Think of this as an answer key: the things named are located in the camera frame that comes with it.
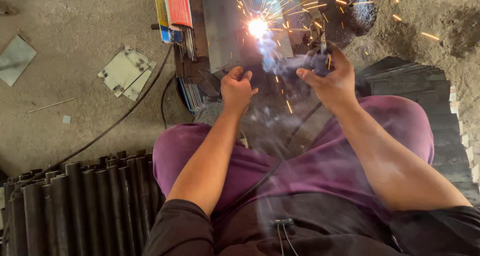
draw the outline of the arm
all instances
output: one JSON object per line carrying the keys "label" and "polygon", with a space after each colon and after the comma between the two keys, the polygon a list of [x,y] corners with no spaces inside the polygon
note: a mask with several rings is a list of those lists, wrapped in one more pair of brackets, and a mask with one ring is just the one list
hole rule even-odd
{"label": "arm", "polygon": [[355,151],[367,179],[390,210],[432,210],[471,206],[445,177],[390,136],[355,98],[352,64],[329,44],[335,71],[321,78],[312,71],[297,74],[332,111]]}
{"label": "arm", "polygon": [[242,67],[236,67],[222,79],[224,109],[207,137],[183,167],[168,194],[167,201],[187,200],[197,204],[210,216],[223,189],[228,164],[237,137],[240,118],[247,109],[252,90],[252,72],[240,80]]}

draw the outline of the person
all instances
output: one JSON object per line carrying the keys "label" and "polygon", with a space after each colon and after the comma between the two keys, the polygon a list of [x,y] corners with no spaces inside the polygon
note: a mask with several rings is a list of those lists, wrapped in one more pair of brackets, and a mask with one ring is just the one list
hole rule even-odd
{"label": "person", "polygon": [[356,98],[354,69],[298,69],[334,117],[304,154],[278,163],[236,141],[258,89],[236,67],[221,82],[213,126],[176,125],[153,148],[166,202],[144,255],[480,255],[480,213],[430,166],[433,135],[415,102]]}

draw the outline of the hand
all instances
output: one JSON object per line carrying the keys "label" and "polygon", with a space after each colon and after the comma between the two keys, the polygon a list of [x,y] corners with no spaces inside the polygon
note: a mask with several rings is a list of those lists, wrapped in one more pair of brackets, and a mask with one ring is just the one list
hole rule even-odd
{"label": "hand", "polygon": [[247,71],[241,77],[242,67],[235,67],[222,79],[221,92],[223,96],[223,109],[242,116],[250,104],[250,99],[258,92],[258,88],[252,90],[250,79],[252,72]]}
{"label": "hand", "polygon": [[331,42],[327,42],[327,47],[332,54],[335,71],[322,78],[313,71],[298,69],[297,75],[315,90],[325,107],[336,115],[339,110],[358,105],[355,73],[352,63],[339,47]]}

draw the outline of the forearm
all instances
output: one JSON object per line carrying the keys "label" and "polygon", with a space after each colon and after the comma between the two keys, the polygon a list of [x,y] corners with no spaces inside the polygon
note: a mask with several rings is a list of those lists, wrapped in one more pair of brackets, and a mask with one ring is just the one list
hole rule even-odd
{"label": "forearm", "polygon": [[335,115],[370,185],[389,209],[470,205],[447,179],[390,136],[358,103]]}
{"label": "forearm", "polygon": [[208,216],[217,204],[227,175],[240,117],[223,111],[207,137],[183,168],[167,201],[183,199],[197,204]]}

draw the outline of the concrete floor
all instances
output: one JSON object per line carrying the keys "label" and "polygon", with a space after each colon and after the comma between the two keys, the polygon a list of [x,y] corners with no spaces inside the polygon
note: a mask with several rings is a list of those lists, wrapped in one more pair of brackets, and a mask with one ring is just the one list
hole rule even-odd
{"label": "concrete floor", "polygon": [[[0,81],[0,169],[13,176],[46,167],[81,148],[134,104],[126,97],[116,98],[97,77],[124,45],[158,63],[153,75],[168,46],[160,42],[159,32],[150,30],[150,24],[157,21],[154,0],[1,1],[8,1],[20,13],[0,17],[0,51],[18,29],[38,51],[13,87]],[[471,144],[480,151],[477,0],[400,0],[399,4],[375,0],[375,4],[379,14],[374,28],[353,40],[345,49],[347,56],[359,69],[386,56],[400,56],[444,69],[447,78],[457,86],[462,103],[460,119],[464,120]],[[404,21],[393,22],[392,14]],[[445,45],[426,39],[421,32],[440,36]],[[160,98],[173,72],[170,57],[159,81],[137,109],[72,161],[93,161],[99,155],[120,150],[151,150],[164,128]],[[73,97],[77,99],[26,114]],[[165,107],[169,125],[191,121],[177,99],[171,86]],[[72,116],[71,124],[62,123],[63,115]],[[478,163],[480,155],[475,155]]]}
{"label": "concrete floor", "polygon": [[[8,176],[44,168],[83,147],[117,121],[134,101],[115,97],[97,76],[124,47],[158,63],[169,46],[150,24],[157,21],[154,0],[0,0],[20,13],[0,17],[0,50],[18,33],[38,55],[9,87],[0,81],[0,168]],[[160,97],[174,73],[170,56],[158,82],[144,101],[115,129],[73,158],[94,160],[120,150],[151,151],[163,130]],[[70,98],[74,101],[34,113],[26,112]],[[176,108],[168,120],[180,122]],[[63,124],[63,115],[71,124]]]}

